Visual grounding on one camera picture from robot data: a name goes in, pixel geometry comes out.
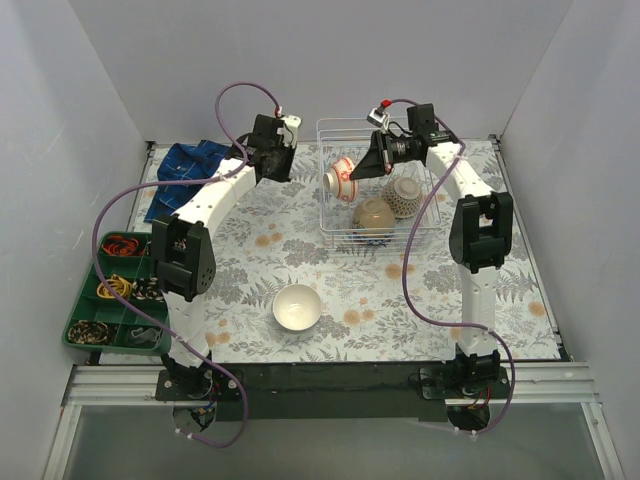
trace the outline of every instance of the floral pattern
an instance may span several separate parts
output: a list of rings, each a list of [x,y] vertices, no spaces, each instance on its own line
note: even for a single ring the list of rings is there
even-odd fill
[[[168,149],[156,150],[147,180]],[[487,141],[468,142],[467,159],[493,188],[504,190],[500,166]],[[219,226],[214,238],[217,273],[205,294],[207,341],[218,362],[334,362],[448,360],[459,329],[421,322],[406,306],[404,255],[384,246],[325,248],[319,227],[317,147],[301,144],[292,182],[262,180]],[[140,196],[133,228],[143,223],[152,191]],[[460,319],[458,267],[448,236],[454,204],[437,195],[442,222],[409,264],[409,291],[416,306],[438,320]],[[323,314],[309,331],[282,330],[271,313],[277,292],[292,283],[314,288]],[[514,222],[513,247],[496,289],[496,331],[516,358],[559,358],[554,333],[522,234]],[[159,359],[146,361],[157,363]],[[143,363],[144,358],[105,354],[102,363]]]

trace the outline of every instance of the blue cloth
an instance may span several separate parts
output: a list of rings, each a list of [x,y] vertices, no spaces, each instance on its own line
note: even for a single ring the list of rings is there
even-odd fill
[[[158,180],[197,180],[213,177],[229,147],[202,140],[197,147],[174,144],[158,168]],[[158,187],[144,221],[151,223],[159,215],[171,215],[191,200],[202,185]]]

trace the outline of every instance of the tabletop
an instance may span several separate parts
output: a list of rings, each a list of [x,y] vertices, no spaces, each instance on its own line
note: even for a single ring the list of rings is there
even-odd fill
[[[157,149],[146,180],[156,179],[168,149]],[[213,360],[244,362],[340,362],[449,360],[457,328],[429,325],[406,306],[400,276],[403,253],[384,247],[328,248],[319,225],[317,146],[300,144],[292,182],[262,180],[221,223],[213,239],[217,272],[206,292],[207,341]],[[465,155],[485,182],[504,191],[504,175],[489,141],[469,141]],[[141,195],[133,229],[143,222],[154,188]],[[458,266],[448,246],[454,203],[436,196],[441,223],[409,259],[412,299],[429,318],[459,321]],[[318,323],[303,333],[284,331],[271,312],[278,291],[301,283],[322,299]],[[513,245],[497,283],[496,331],[515,358],[560,355],[547,307],[517,221]],[[104,354],[102,364],[159,362],[157,358]]]

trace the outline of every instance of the dish rack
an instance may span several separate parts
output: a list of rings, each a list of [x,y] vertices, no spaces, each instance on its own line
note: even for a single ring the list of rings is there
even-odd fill
[[[406,117],[392,118],[403,128],[407,128]],[[409,232],[416,219],[396,218],[395,227],[384,235],[376,235],[377,229],[359,229],[352,226],[353,213],[356,206],[363,200],[380,196],[382,189],[390,181],[398,177],[410,177],[422,188],[423,198],[433,189],[434,181],[431,171],[420,162],[401,163],[394,167],[390,175],[369,178],[358,181],[358,195],[356,199],[347,203],[338,200],[325,190],[322,178],[331,165],[343,156],[348,156],[355,164],[364,157],[369,150],[371,133],[375,130],[371,124],[361,118],[323,118],[317,122],[318,133],[318,165],[320,169],[320,230],[327,248],[338,251],[350,247],[383,247],[385,250],[404,250]],[[440,225],[440,208],[438,202],[431,202],[416,232],[414,244],[419,244],[426,234]]]

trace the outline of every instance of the gray wall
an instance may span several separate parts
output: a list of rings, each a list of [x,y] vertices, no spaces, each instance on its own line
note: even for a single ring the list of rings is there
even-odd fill
[[[148,140],[221,140],[225,84],[271,88],[315,139],[323,117],[362,117],[385,96],[433,101],[467,137],[501,133],[571,0],[70,0]],[[244,133],[272,108],[229,95]]]
[[[137,182],[144,143],[66,0],[2,2],[0,44],[0,477],[35,479],[69,377],[60,338],[93,220]],[[129,206],[108,226],[125,225]]]
[[[640,3],[574,2],[504,134],[562,337],[640,478]]]

